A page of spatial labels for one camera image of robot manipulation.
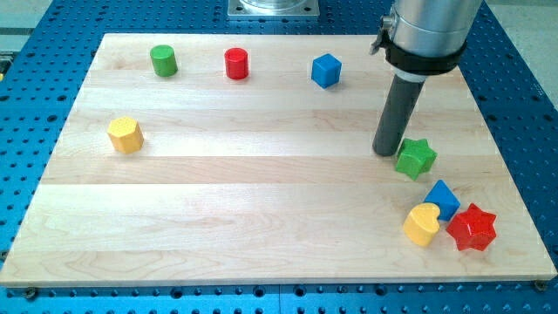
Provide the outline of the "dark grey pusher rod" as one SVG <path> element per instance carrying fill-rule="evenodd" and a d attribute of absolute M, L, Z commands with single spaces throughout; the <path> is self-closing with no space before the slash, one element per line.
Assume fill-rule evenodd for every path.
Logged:
<path fill-rule="evenodd" d="M 392 156 L 398 151 L 424 83 L 424 77 L 394 76 L 372 143 L 376 154 Z"/>

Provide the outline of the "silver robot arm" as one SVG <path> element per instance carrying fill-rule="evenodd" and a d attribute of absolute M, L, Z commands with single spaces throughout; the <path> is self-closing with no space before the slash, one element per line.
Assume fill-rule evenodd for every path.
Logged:
<path fill-rule="evenodd" d="M 370 54 L 383 49 L 395 76 L 372 143 L 376 154 L 398 151 L 425 81 L 458 65 L 480 6 L 481 0 L 395 0 L 381 17 Z"/>

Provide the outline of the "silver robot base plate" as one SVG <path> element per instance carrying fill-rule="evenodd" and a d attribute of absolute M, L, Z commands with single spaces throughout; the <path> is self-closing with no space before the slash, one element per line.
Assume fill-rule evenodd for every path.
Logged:
<path fill-rule="evenodd" d="M 230 17 L 318 17 L 317 0 L 228 0 Z"/>

